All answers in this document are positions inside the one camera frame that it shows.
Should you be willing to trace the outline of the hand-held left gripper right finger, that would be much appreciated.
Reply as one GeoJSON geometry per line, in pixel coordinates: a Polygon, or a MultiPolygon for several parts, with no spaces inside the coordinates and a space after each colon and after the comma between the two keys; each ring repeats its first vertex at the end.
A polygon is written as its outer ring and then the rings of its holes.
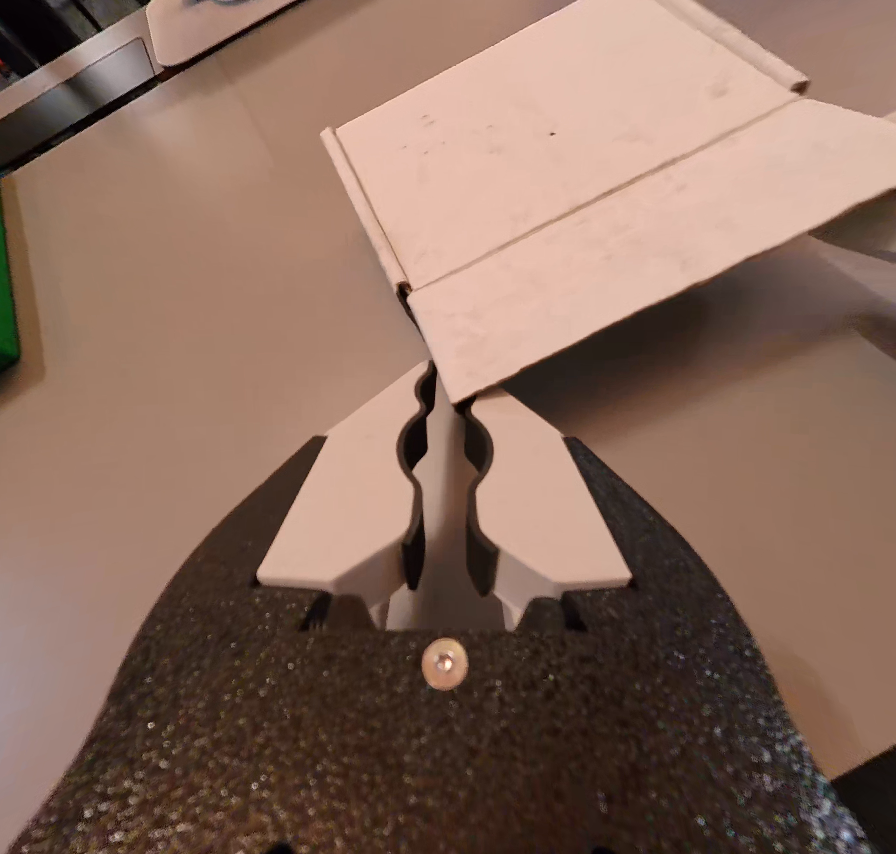
{"type": "Polygon", "coordinates": [[[504,629],[536,600],[628,586],[632,571],[563,434],[507,391],[463,411],[466,565],[480,597],[496,599],[504,629]]]}

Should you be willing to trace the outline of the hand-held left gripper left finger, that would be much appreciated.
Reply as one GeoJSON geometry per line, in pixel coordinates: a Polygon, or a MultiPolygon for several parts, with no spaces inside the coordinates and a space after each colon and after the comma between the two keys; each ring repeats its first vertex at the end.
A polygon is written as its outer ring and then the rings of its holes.
{"type": "Polygon", "coordinates": [[[415,591],[425,562],[423,495],[435,365],[425,360],[309,440],[308,474],[256,571],[266,587],[354,598],[385,629],[392,596],[415,591]]]}

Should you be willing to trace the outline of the white cardboard mailer box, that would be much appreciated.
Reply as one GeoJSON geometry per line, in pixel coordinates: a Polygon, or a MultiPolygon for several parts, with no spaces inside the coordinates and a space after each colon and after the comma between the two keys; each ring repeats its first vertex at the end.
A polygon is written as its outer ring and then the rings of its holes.
{"type": "Polygon", "coordinates": [[[694,0],[578,0],[321,132],[453,403],[894,191],[894,124],[694,0]]]}

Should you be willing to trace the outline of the green plastic bin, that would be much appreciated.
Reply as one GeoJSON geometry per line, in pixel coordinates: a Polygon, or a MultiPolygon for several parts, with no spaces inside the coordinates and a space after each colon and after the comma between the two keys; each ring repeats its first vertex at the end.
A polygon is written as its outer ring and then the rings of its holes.
{"type": "Polygon", "coordinates": [[[21,341],[11,276],[6,217],[1,206],[1,373],[21,359],[21,341]]]}

